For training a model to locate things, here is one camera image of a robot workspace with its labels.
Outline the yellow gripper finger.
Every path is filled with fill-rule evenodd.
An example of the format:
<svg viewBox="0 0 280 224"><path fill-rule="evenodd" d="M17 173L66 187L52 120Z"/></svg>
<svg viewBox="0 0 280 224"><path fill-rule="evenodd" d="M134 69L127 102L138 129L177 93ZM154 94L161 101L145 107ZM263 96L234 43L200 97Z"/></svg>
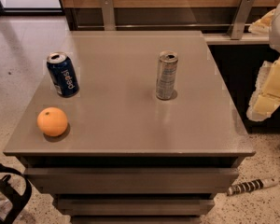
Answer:
<svg viewBox="0 0 280 224"><path fill-rule="evenodd" d="M273 63L263 63L255 88L246 116L252 121L264 121L280 106L280 57Z"/></svg>
<svg viewBox="0 0 280 224"><path fill-rule="evenodd" d="M248 28L248 31L254 35L266 35L269 33L269 28L275 10L271 10L262 16L257 21L254 21Z"/></svg>

